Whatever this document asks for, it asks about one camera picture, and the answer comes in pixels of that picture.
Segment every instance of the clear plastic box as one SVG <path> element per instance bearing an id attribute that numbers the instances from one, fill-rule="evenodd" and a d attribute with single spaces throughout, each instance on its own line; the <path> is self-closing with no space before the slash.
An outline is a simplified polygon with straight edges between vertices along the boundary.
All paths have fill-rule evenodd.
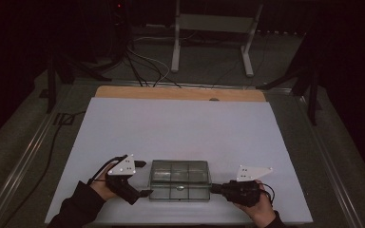
<path id="1" fill-rule="evenodd" d="M 151 200 L 209 201 L 211 179 L 207 161 L 152 162 Z"/>

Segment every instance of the cable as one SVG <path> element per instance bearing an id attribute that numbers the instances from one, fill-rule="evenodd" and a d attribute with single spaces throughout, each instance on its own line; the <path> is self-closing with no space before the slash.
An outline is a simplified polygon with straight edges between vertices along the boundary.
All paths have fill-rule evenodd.
<path id="1" fill-rule="evenodd" d="M 183 38 L 179 38 L 180 40 L 187 40 L 191 37 L 193 37 L 198 31 L 194 30 L 194 32 L 192 32 L 192 34 L 190 34 L 187 37 L 183 37 Z M 174 40 L 175 37 L 173 36 L 168 36 L 168 37 L 155 37 L 155 36 L 143 36 L 143 37 L 139 37 L 134 39 L 133 41 L 140 41 L 140 40 Z"/>
<path id="2" fill-rule="evenodd" d="M 191 41 L 189 39 L 186 39 L 185 41 L 188 42 L 188 43 L 191 43 L 191 45 L 188 45 L 188 46 L 185 46 L 185 47 L 193 47 L 193 46 L 207 46 L 207 47 L 212 47 L 212 46 L 216 46 L 216 45 L 222 44 L 222 43 L 227 42 L 227 41 L 234 40 L 235 38 L 241 36 L 240 33 L 234 33 L 234 34 L 229 35 L 228 37 L 226 37 L 224 39 L 220 39 L 220 40 L 218 40 L 216 42 L 209 43 L 209 42 L 207 42 L 206 38 L 203 37 L 203 34 L 200 34 L 198 32 L 197 35 L 201 38 L 201 40 L 199 42 L 196 42 L 196 41 Z"/>
<path id="3" fill-rule="evenodd" d="M 268 41 L 269 41 L 269 36 L 271 35 L 271 32 L 268 33 L 267 37 L 266 37 L 266 40 L 265 40 L 265 44 L 263 45 L 263 49 L 262 49 L 262 60 L 260 61 L 256 71 L 254 71 L 254 77 L 257 76 L 260 68 L 262 67 L 263 65 L 263 62 L 265 61 L 265 50 L 266 50 L 266 46 L 268 45 Z M 245 89 L 247 89 L 249 86 L 252 86 L 253 85 L 253 82 L 254 80 L 251 81 L 250 85 L 248 85 Z"/>
<path id="4" fill-rule="evenodd" d="M 131 60 L 132 60 L 132 62 L 135 62 L 135 63 L 137 63 L 137 64 L 139 64 L 139 65 L 142 65 L 142 66 L 144 66 L 144 67 L 150 68 L 150 69 L 152 69 L 152 70 L 154 70 L 154 71 L 158 72 L 160 77 L 162 77 L 162 76 L 163 76 L 163 75 L 162 75 L 162 73 L 160 72 L 159 68 L 158 68 L 156 65 L 154 65 L 152 62 L 150 62 L 150 61 L 148 61 L 148 60 L 144 59 L 145 61 L 147 61 L 148 63 L 150 63 L 153 67 L 152 67 L 152 66 L 148 66 L 148 65 L 143 64 L 143 63 L 140 63 L 140 62 L 138 62 L 138 61 L 136 61 L 136 60 L 134 60 L 134 59 L 131 59 Z M 176 82 L 174 82 L 173 80 L 169 79 L 168 77 L 167 77 L 167 78 L 165 78 L 165 79 L 166 79 L 167 81 L 169 81 L 170 83 L 174 84 L 175 86 L 177 86 L 177 87 L 179 87 L 179 88 L 182 88 L 180 85 L 178 85 Z"/>
<path id="5" fill-rule="evenodd" d="M 154 87 L 154 86 L 156 86 L 156 84 L 158 84 L 161 80 L 163 80 L 163 79 L 167 78 L 167 75 L 168 75 L 168 73 L 170 72 L 170 68 L 169 68 L 169 67 L 168 67 L 165 63 L 163 63 L 163 62 L 161 62 L 161 61 L 159 61 L 159 60 L 155 60 L 155 59 L 152 59 L 152 58 L 148 58 L 148 57 L 144 57 L 144 56 L 142 56 L 142 55 L 139 55 L 139 54 L 135 53 L 134 51 L 132 51 L 129 47 L 127 47 L 127 50 L 128 50 L 130 53 L 132 53 L 133 55 L 137 56 L 137 57 L 140 57 L 140 58 L 142 58 L 142 59 L 146 59 L 146 60 L 150 60 L 150 61 L 153 61 L 153 62 L 159 63 L 159 64 L 163 65 L 163 66 L 167 69 L 167 72 L 164 74 L 164 76 L 163 76 L 162 78 L 159 78 L 159 79 L 155 82 L 155 84 L 153 85 L 153 87 Z"/>
<path id="6" fill-rule="evenodd" d="M 236 61 L 236 63 L 234 64 L 234 66 L 232 68 L 230 68 L 229 70 L 227 70 L 225 73 L 223 73 L 218 80 L 216 80 L 216 82 L 212 85 L 211 88 L 215 87 L 215 85 L 221 80 L 221 78 L 223 78 L 224 76 L 226 76 L 227 74 L 229 74 L 233 69 L 235 69 L 237 67 L 237 64 L 239 63 L 239 61 Z"/>
<path id="7" fill-rule="evenodd" d="M 269 186 L 268 184 L 266 184 L 266 183 L 259 183 L 259 185 L 264 185 L 264 186 L 267 186 L 269 189 L 271 189 L 271 191 L 272 191 L 272 198 L 271 198 L 271 194 L 269 194 L 267 191 L 261 190 L 261 189 L 260 189 L 260 191 L 262 193 L 265 193 L 266 194 L 266 196 L 268 197 L 268 199 L 269 199 L 269 201 L 271 202 L 271 205 L 272 205 L 274 203 L 274 199 L 275 199 L 275 191 L 274 191 L 274 189 L 271 186 Z"/>
<path id="8" fill-rule="evenodd" d="M 107 161 L 105 164 L 102 165 L 102 167 L 93 175 L 93 177 L 91 179 L 88 180 L 87 185 L 91 185 L 94 181 L 96 181 L 96 177 L 99 176 L 99 174 L 102 173 L 102 171 L 112 162 L 114 161 L 120 161 L 121 159 L 123 159 L 123 157 L 115 157 L 113 159 L 110 159 L 109 161 Z"/>
<path id="9" fill-rule="evenodd" d="M 132 61 L 131 61 L 131 58 L 129 57 L 129 55 L 128 55 L 127 52 L 125 53 L 125 57 L 127 58 L 128 62 L 129 62 L 129 65 L 131 66 L 132 71 L 134 72 L 135 77 L 138 80 L 139 84 L 141 86 L 144 86 L 142 84 L 142 81 L 144 81 L 144 83 L 146 84 L 146 86 L 149 86 L 149 84 L 147 83 L 147 81 L 139 75 L 138 70 L 133 66 Z"/>
<path id="10" fill-rule="evenodd" d="M 106 6 L 107 6 L 107 9 L 108 9 L 108 15 L 109 15 L 109 21 L 110 21 L 110 24 L 112 24 L 112 17 L 111 17 L 111 9 L 110 9 L 110 6 L 109 6 L 109 1 L 107 0 L 106 1 Z M 112 34 L 112 29 L 109 31 L 109 39 L 110 39 L 110 46 L 109 46 L 109 49 L 108 49 L 108 52 L 107 52 L 107 55 L 106 56 L 109 56 L 112 52 L 112 48 L 113 48 L 113 34 Z"/>
<path id="11" fill-rule="evenodd" d="M 192 37 L 194 37 L 194 35 L 199 36 L 201 38 L 201 40 L 199 42 L 190 40 Z M 198 31 L 195 32 L 189 38 L 183 39 L 183 41 L 185 41 L 186 43 L 189 43 L 189 45 L 184 45 L 183 43 L 181 43 L 182 47 L 194 47 L 194 46 L 202 46 L 202 45 L 206 44 L 206 39 Z"/>
<path id="12" fill-rule="evenodd" d="M 67 121 L 70 120 L 70 118 L 76 117 L 78 115 L 81 114 L 85 114 L 86 112 L 78 112 L 75 114 L 68 114 L 69 116 L 64 119 L 62 122 L 60 122 L 58 128 L 55 131 L 55 134 L 53 136 L 52 142 L 51 142 L 51 146 L 49 149 L 49 153 L 48 153 L 48 161 L 46 164 L 46 168 L 44 169 L 43 174 L 41 175 L 40 179 L 35 183 L 34 187 L 29 191 L 29 193 L 26 195 L 26 197 L 20 202 L 20 204 L 16 207 L 16 209 L 10 214 L 10 216 L 5 220 L 5 222 L 3 223 L 2 227 L 6 227 L 8 225 L 8 223 L 10 222 L 10 220 L 16 215 L 16 213 L 20 210 L 20 208 L 26 203 L 26 201 L 31 197 L 31 195 L 34 193 L 34 191 L 37 189 L 37 187 L 40 185 L 41 181 L 43 180 L 43 178 L 45 177 L 49 166 L 51 165 L 51 160 L 52 160 L 52 154 L 53 154 L 53 150 L 54 150 L 54 145 L 55 145 L 55 141 L 57 139 L 58 133 L 61 130 L 62 126 L 64 125 L 63 123 L 66 123 Z"/>

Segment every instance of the dark background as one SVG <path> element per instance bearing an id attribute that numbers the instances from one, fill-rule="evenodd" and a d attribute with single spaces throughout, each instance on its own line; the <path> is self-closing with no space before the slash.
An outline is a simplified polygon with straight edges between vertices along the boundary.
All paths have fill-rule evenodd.
<path id="1" fill-rule="evenodd" d="M 212 2 L 213 8 L 209 7 L 208 12 L 245 13 L 245 1 L 237 1 L 234 11 L 222 10 L 226 1 Z M 206 1 L 196 3 L 184 3 L 182 9 L 203 11 Z M 305 35 L 291 67 L 300 67 L 305 59 L 317 59 L 320 85 L 327 88 L 365 161 L 365 3 L 356 0 L 329 3 L 266 0 L 264 3 L 259 32 Z M 76 10 L 77 6 L 76 0 L 66 3 L 0 1 L 0 127 L 31 93 L 34 78 L 46 69 L 48 37 L 58 32 L 58 28 L 67 30 L 67 23 L 72 28 L 69 34 L 86 37 L 81 36 L 86 28 L 78 23 L 83 16 Z M 174 8 L 173 1 L 169 0 L 130 1 L 131 21 L 134 26 L 168 27 L 174 21 Z"/>

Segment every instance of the white board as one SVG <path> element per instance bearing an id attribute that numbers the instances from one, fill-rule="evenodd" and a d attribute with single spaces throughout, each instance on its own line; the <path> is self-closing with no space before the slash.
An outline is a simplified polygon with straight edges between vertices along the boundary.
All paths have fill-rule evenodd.
<path id="1" fill-rule="evenodd" d="M 272 167 L 274 209 L 284 222 L 312 222 L 298 177 L 269 103 L 92 98 L 58 184 L 46 222 L 59 212 L 77 182 L 86 182 L 108 160 L 133 154 L 146 161 L 129 183 L 146 189 L 153 160 L 208 161 L 212 182 L 234 180 L 240 165 Z M 248 218 L 220 195 L 208 202 L 129 205 L 108 201 L 98 224 L 244 224 Z"/>

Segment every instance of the black cable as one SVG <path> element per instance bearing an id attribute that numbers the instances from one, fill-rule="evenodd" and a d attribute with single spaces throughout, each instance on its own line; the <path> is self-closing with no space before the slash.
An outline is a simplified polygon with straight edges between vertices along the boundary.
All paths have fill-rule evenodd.
<path id="1" fill-rule="evenodd" d="M 198 33 L 197 35 L 202 38 L 201 42 L 190 41 L 189 39 L 186 39 L 185 41 L 187 41 L 188 43 L 194 44 L 194 45 L 191 45 L 191 46 L 213 47 L 213 46 L 222 44 L 222 43 L 227 42 L 227 41 L 232 41 L 232 40 L 236 39 L 237 37 L 241 36 L 240 33 L 234 33 L 234 34 L 229 35 L 226 38 L 223 38 L 223 39 L 220 39 L 218 41 L 209 43 L 209 42 L 207 42 L 207 39 L 203 36 L 203 34 Z"/>
<path id="2" fill-rule="evenodd" d="M 135 75 L 135 78 L 138 80 L 139 84 L 140 84 L 141 86 L 144 86 L 144 85 L 142 84 L 142 81 L 144 81 L 144 82 L 145 82 L 145 84 L 146 84 L 146 86 L 149 86 L 149 85 L 147 84 L 147 81 L 139 75 L 138 70 L 136 70 L 136 68 L 132 65 L 131 58 L 129 57 L 129 55 L 128 55 L 128 53 L 127 53 L 127 52 L 125 53 L 125 57 L 126 57 L 126 59 L 128 60 L 129 65 L 130 65 L 130 67 L 132 68 L 132 71 L 133 71 L 133 73 L 134 73 L 134 75 Z"/>
<path id="3" fill-rule="evenodd" d="M 225 73 L 223 73 L 218 80 L 216 80 L 216 82 L 212 85 L 211 88 L 215 87 L 215 85 L 221 80 L 221 78 L 223 78 L 224 76 L 226 76 L 227 74 L 229 74 L 231 71 L 233 71 L 233 69 L 235 69 L 237 67 L 237 64 L 239 63 L 239 61 L 236 61 L 236 63 L 234 64 L 234 66 L 232 68 L 230 68 L 229 70 L 227 70 Z"/>
<path id="4" fill-rule="evenodd" d="M 268 45 L 269 36 L 271 36 L 271 33 L 270 32 L 268 33 L 268 35 L 266 37 L 265 44 L 263 45 L 263 49 L 262 49 L 262 60 L 260 61 L 259 66 L 257 67 L 256 71 L 254 72 L 254 76 L 257 75 L 260 67 L 262 66 L 263 62 L 265 61 L 265 50 L 266 50 L 266 46 Z"/>
<path id="5" fill-rule="evenodd" d="M 148 66 L 148 65 L 146 65 L 146 64 L 143 64 L 143 63 L 141 63 L 141 62 L 139 62 L 139 61 L 136 61 L 136 60 L 134 60 L 134 59 L 131 59 L 132 60 L 132 62 L 135 62 L 135 63 L 137 63 L 137 64 L 139 64 L 139 65 L 142 65 L 142 66 L 144 66 L 144 67 L 147 67 L 147 68 L 149 68 L 149 69 L 152 69 L 152 70 L 154 70 L 154 71 L 156 71 L 156 72 L 158 72 L 159 73 L 159 79 L 158 79 L 158 81 L 156 81 L 156 83 L 155 83 L 155 85 L 153 85 L 153 87 L 154 86 L 156 86 L 156 84 L 162 79 L 162 73 L 160 72 L 160 70 L 159 70 L 159 68 L 156 66 L 156 65 L 154 65 L 153 63 L 151 63 L 149 60 L 146 60 L 148 63 L 150 63 L 152 66 L 154 66 L 154 67 L 152 67 L 152 66 Z M 172 84 L 174 84 L 175 86 L 177 86 L 177 87 L 179 87 L 179 88 L 182 88 L 180 85 L 178 85 L 176 82 L 174 82 L 173 80 L 171 80 L 171 79 L 169 79 L 168 77 L 165 77 L 164 79 L 166 79 L 167 81 L 169 81 L 170 83 L 172 83 Z"/>
<path id="6" fill-rule="evenodd" d="M 194 37 L 194 35 L 197 35 L 201 38 L 201 40 L 198 42 L 198 41 L 192 41 L 192 37 Z M 194 32 L 191 36 L 185 38 L 185 39 L 182 39 L 182 41 L 185 41 L 186 43 L 189 43 L 189 45 L 184 45 L 183 43 L 181 43 L 181 46 L 182 47 L 194 47 L 194 46 L 203 46 L 206 44 L 206 39 L 199 34 L 199 32 Z"/>
<path id="7" fill-rule="evenodd" d="M 268 196 L 269 201 L 271 202 L 271 205 L 272 205 L 274 203 L 274 199 L 275 199 L 275 191 L 274 191 L 274 189 L 271 186 L 269 186 L 268 184 L 266 184 L 266 183 L 259 183 L 259 185 L 267 186 L 272 191 L 272 198 L 271 198 L 271 194 L 269 194 L 267 191 L 260 190 L 262 193 L 265 193 L 266 196 Z"/>
<path id="8" fill-rule="evenodd" d="M 70 118 L 73 118 L 75 116 L 78 116 L 80 114 L 85 114 L 86 112 L 78 112 L 75 114 L 69 114 L 69 116 L 64 119 L 62 122 L 60 122 L 58 128 L 55 131 L 55 134 L 53 136 L 52 142 L 51 142 L 51 146 L 49 149 L 49 153 L 48 153 L 48 161 L 46 164 L 46 168 L 44 169 L 43 174 L 41 175 L 40 179 L 35 183 L 34 187 L 29 191 L 29 193 L 26 195 L 26 197 L 20 202 L 20 204 L 16 207 L 16 209 L 11 213 L 11 215 L 5 220 L 5 222 L 3 223 L 2 227 L 6 227 L 8 225 L 8 223 L 10 222 L 10 220 L 16 215 L 16 213 L 20 210 L 20 208 L 26 203 L 26 201 L 31 197 L 31 195 L 34 193 L 34 191 L 37 189 L 37 187 L 40 185 L 41 181 L 43 180 L 43 178 L 45 177 L 49 166 L 51 165 L 51 159 L 52 159 L 52 154 L 53 154 L 53 150 L 54 150 L 54 145 L 55 145 L 55 141 L 56 138 L 58 136 L 58 133 L 61 129 L 61 127 L 63 126 L 63 123 L 66 123 L 67 121 L 70 120 Z"/>
<path id="9" fill-rule="evenodd" d="M 93 181 L 96 179 L 97 176 L 99 176 L 99 174 L 102 173 L 102 171 L 112 162 L 114 161 L 119 161 L 123 159 L 123 157 L 115 157 L 113 159 L 110 159 L 109 161 L 107 161 L 105 164 L 103 164 L 103 166 L 93 175 L 93 177 L 91 179 L 88 180 L 87 185 L 91 185 L 93 183 Z"/>
<path id="10" fill-rule="evenodd" d="M 138 57 L 138 58 L 140 58 L 140 59 L 142 59 L 142 60 L 145 60 L 146 62 L 148 62 L 149 64 L 151 64 L 153 67 L 151 67 L 151 66 L 147 66 L 147 65 L 145 65 L 145 64 L 142 64 L 142 63 L 140 63 L 140 62 L 138 62 L 138 61 L 136 61 L 136 60 L 133 60 L 133 59 L 131 59 L 132 61 L 134 61 L 134 62 L 136 62 L 136 63 L 138 63 L 138 64 L 140 64 L 140 65 L 142 65 L 142 66 L 144 66 L 144 67 L 148 67 L 148 68 L 150 68 L 150 69 L 153 69 L 153 70 L 155 70 L 155 71 L 157 71 L 158 73 L 159 73 L 159 79 L 155 82 L 155 84 L 153 85 L 153 87 L 155 87 L 158 83 L 159 83 L 159 81 L 161 81 L 162 79 L 166 79 L 167 81 L 169 81 L 169 82 L 171 82 L 172 84 L 174 84 L 175 86 L 177 86 L 177 87 L 179 87 L 179 88 L 182 88 L 180 85 L 178 85 L 177 83 L 175 83 L 174 81 L 172 81 L 171 79 L 169 79 L 168 77 L 164 77 L 164 75 L 161 73 L 161 71 L 159 70 L 159 68 L 155 65 L 155 64 L 153 64 L 152 62 L 150 62 L 148 59 L 146 59 L 146 58 L 144 58 L 144 57 L 142 57 L 142 56 L 140 56 L 140 55 L 137 55 L 136 53 L 134 53 L 133 51 L 130 51 L 130 50 L 128 50 L 128 52 L 129 53 L 131 53 L 131 54 L 133 54 L 134 56 L 136 56 L 136 57 Z"/>

